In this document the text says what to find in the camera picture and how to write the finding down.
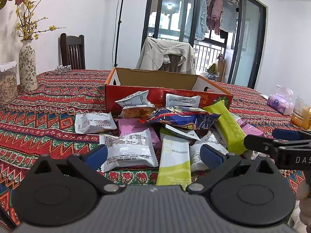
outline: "chair back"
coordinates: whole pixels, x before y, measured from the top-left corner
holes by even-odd
[[[178,65],[178,62],[180,62],[181,56],[169,54],[169,60],[170,64],[162,64],[160,67],[160,71],[166,71],[166,72],[174,72],[179,73],[180,72],[180,66]]]
[[[74,70],[85,69],[84,57],[84,36],[67,36],[66,33],[60,35],[60,50],[62,65],[71,65]]]

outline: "hanging clothes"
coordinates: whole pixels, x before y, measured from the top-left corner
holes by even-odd
[[[226,32],[236,33],[236,19],[238,18],[238,12],[236,12],[237,5],[230,4],[224,1],[223,4],[223,13],[221,15],[221,24],[220,29]]]
[[[228,38],[228,32],[220,29],[220,38],[227,39]]]
[[[220,15],[222,12],[223,0],[212,0],[207,9],[207,26],[209,30],[215,30],[215,34],[220,33]]]
[[[205,38],[205,33],[208,33],[208,27],[206,24],[207,21],[207,5],[208,0],[200,0],[199,6],[199,19],[197,21],[197,27],[195,31],[195,39],[203,40]],[[191,31],[191,24],[192,24],[192,17],[193,17],[193,5],[189,11],[188,20],[185,27],[185,35],[190,36]]]

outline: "floral vase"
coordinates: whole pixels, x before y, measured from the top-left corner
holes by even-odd
[[[19,52],[19,75],[23,92],[31,92],[38,88],[35,50],[31,42],[32,39],[24,40]]]

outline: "table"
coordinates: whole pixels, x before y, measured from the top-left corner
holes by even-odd
[[[49,153],[55,159],[78,152],[86,153],[99,144],[98,135],[75,133],[75,114],[105,112],[104,82],[110,71],[74,70],[56,75],[38,75],[38,89],[20,94],[0,109],[0,204],[15,223],[12,207],[14,190],[39,155]],[[291,129],[290,117],[266,105],[253,89],[219,83],[234,94],[230,111],[245,122],[271,136],[274,128]],[[160,149],[155,148],[157,156]],[[301,171],[281,170],[293,191],[304,179]],[[119,185],[155,184],[154,168],[123,168],[101,173]],[[205,172],[192,174],[192,180]]]

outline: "purple tissue package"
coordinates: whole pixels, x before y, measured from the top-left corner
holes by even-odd
[[[293,91],[278,86],[276,93],[269,96],[267,104],[283,115],[291,115],[294,109],[294,104],[290,101],[292,96]]]

